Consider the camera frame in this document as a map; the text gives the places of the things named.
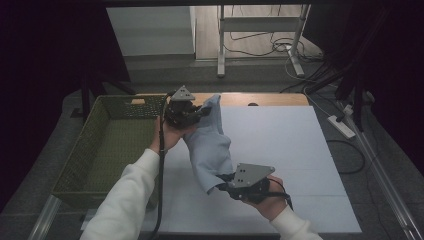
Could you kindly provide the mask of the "white power strip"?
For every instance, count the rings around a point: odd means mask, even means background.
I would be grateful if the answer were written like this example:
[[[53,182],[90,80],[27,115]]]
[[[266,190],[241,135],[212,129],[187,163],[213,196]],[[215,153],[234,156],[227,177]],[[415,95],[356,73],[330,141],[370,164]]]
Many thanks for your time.
[[[327,118],[328,122],[335,127],[346,139],[351,139],[356,134],[337,116],[332,115]]]

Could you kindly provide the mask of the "white partition panel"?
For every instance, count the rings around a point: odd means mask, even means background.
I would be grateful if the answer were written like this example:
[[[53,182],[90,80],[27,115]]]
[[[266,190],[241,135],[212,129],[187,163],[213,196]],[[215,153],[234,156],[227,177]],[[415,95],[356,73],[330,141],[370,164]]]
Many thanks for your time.
[[[111,25],[124,56],[195,53],[193,8],[108,8]]]

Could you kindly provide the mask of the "white metal desk frame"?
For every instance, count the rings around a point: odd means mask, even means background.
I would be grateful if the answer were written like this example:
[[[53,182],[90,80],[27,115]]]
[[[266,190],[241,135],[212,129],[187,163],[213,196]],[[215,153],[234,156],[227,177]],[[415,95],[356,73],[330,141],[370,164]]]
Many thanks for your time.
[[[258,17],[226,17],[224,6],[220,6],[219,16],[219,50],[217,76],[225,76],[225,49],[224,36],[230,32],[292,32],[293,41],[285,50],[297,77],[304,77],[305,73],[299,63],[297,46],[302,35],[310,4],[302,6],[298,17],[258,16]]]

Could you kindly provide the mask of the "person's left hand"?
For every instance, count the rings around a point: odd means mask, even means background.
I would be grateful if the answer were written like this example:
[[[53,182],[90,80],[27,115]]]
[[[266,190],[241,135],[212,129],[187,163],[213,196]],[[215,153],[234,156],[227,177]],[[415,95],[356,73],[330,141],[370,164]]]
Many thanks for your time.
[[[195,126],[190,126],[185,129],[176,129],[169,126],[167,123],[161,123],[160,117],[157,117],[154,121],[154,135],[152,143],[149,146],[149,148],[155,153],[159,153],[160,151],[160,127],[163,127],[163,149],[165,151],[173,148],[184,135],[190,134],[196,130]]]

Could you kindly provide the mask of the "light blue tank top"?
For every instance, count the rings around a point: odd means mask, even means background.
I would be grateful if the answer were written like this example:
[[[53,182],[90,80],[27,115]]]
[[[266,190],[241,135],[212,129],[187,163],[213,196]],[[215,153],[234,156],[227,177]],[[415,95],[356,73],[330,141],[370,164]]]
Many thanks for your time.
[[[209,115],[200,119],[194,132],[183,137],[189,149],[193,173],[207,194],[223,183],[219,175],[233,173],[229,150],[231,139],[222,128],[220,100],[218,94],[207,99],[202,110],[210,107]]]

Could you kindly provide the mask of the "green woven basket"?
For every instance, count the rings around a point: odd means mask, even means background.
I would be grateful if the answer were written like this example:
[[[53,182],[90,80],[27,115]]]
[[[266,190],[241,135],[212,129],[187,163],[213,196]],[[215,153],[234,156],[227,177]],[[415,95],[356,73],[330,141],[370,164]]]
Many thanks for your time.
[[[162,103],[161,95],[98,97],[52,194],[73,208],[98,207],[150,145]]]

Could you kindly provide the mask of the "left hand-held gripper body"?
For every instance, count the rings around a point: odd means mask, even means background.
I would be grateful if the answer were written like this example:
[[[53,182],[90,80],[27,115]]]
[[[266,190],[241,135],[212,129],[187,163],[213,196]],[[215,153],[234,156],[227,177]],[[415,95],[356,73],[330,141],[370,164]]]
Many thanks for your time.
[[[182,86],[176,90],[165,110],[167,123],[177,129],[184,129],[200,120],[200,106],[193,104],[194,95]]]

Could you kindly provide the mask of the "metal floor rail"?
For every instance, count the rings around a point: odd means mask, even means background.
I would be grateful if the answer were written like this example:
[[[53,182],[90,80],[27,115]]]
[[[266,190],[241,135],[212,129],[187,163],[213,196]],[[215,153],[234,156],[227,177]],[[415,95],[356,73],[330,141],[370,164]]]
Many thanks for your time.
[[[62,201],[50,195],[39,214],[27,240],[45,240]]]
[[[349,106],[349,110],[346,110],[346,105],[343,105],[340,101],[337,101],[337,105],[345,114],[346,124],[350,126],[352,131],[356,134],[356,141],[369,161],[367,169],[373,173],[402,231],[406,235],[406,238],[408,240],[424,240],[424,233],[419,229],[407,204],[393,185],[393,182],[381,163],[381,151],[377,138],[374,136],[373,132],[366,133],[364,128],[362,130],[359,129],[354,122],[353,109],[351,106]]]

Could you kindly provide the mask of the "dark curtain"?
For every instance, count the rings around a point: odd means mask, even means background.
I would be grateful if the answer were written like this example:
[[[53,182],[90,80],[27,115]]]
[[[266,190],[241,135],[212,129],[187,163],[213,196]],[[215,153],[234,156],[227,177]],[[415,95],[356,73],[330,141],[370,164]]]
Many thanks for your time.
[[[370,92],[379,123],[424,172],[424,0],[317,3],[303,36],[349,69],[336,96]]]
[[[0,210],[84,78],[129,79],[101,0],[0,0]]]

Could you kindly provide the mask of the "person's right hand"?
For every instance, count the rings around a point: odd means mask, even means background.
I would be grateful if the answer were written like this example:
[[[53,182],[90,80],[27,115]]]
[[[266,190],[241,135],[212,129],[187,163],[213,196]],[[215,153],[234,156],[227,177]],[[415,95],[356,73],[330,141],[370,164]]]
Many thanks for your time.
[[[268,179],[270,180],[270,192],[283,193],[285,191],[281,178],[269,175]],[[273,221],[287,207],[286,200],[283,197],[267,197],[260,204],[248,202],[248,205],[254,207],[269,221]]]

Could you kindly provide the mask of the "black metal stand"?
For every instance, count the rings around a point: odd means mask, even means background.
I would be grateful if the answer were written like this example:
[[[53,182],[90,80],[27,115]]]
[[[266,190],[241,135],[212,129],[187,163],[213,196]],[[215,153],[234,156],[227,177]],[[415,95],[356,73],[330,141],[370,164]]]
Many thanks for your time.
[[[82,118],[83,121],[87,120],[91,110],[90,96],[93,95],[94,98],[97,98],[101,95],[107,95],[107,91],[103,85],[104,82],[111,84],[113,87],[125,92],[126,94],[136,94],[136,91],[132,88],[104,73],[95,72],[91,75],[85,74],[80,78],[82,107],[75,108],[71,113],[71,118]]]
[[[345,75],[338,86],[335,97],[337,100],[346,100],[353,92],[353,121],[360,132],[363,132],[362,106],[363,106],[364,79],[359,75]]]

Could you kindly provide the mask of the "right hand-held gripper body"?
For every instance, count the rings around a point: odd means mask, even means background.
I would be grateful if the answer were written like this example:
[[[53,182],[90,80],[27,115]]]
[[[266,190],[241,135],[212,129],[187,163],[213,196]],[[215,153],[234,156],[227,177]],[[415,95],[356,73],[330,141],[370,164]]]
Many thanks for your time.
[[[274,171],[272,166],[240,163],[230,187],[240,191],[240,200],[259,204],[266,198],[270,186],[267,177]]]

